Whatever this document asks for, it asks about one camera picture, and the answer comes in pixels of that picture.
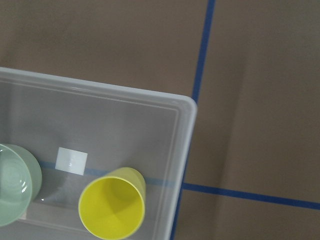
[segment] light green cup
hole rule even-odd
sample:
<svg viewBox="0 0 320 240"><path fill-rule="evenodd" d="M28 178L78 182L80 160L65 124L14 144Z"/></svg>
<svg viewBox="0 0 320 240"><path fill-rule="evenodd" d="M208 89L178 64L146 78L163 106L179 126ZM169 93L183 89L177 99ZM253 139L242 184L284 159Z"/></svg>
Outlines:
<svg viewBox="0 0 320 240"><path fill-rule="evenodd" d="M0 227L17 220L39 193L42 173L26 149L0 144Z"/></svg>

